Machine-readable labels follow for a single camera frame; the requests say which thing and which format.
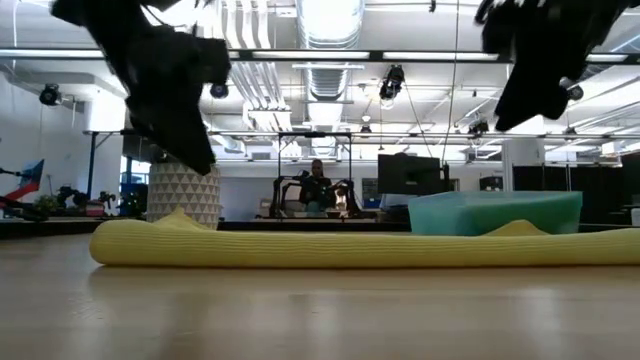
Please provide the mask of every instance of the yellow foam roll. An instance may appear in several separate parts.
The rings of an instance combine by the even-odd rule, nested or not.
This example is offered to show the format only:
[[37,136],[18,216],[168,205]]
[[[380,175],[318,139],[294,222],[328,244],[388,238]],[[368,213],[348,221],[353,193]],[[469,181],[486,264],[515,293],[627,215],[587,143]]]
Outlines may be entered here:
[[636,265],[640,229],[547,235],[515,222],[480,237],[213,231],[178,209],[155,222],[108,221],[91,239],[105,265],[415,268]]

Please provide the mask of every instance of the white geometric planter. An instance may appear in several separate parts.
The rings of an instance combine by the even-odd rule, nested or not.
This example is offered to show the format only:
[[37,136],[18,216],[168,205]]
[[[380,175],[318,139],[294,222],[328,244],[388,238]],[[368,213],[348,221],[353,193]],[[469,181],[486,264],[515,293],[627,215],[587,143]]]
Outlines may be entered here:
[[201,176],[178,163],[152,164],[147,221],[159,220],[180,206],[198,223],[216,229],[221,212],[219,177],[215,166],[209,174]]

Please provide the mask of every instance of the wooden table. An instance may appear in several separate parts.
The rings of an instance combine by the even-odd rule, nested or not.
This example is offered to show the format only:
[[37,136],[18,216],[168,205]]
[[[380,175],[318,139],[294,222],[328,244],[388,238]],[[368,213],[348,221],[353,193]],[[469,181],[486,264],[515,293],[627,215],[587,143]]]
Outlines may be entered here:
[[0,242],[9,359],[637,359],[640,268],[99,268]]

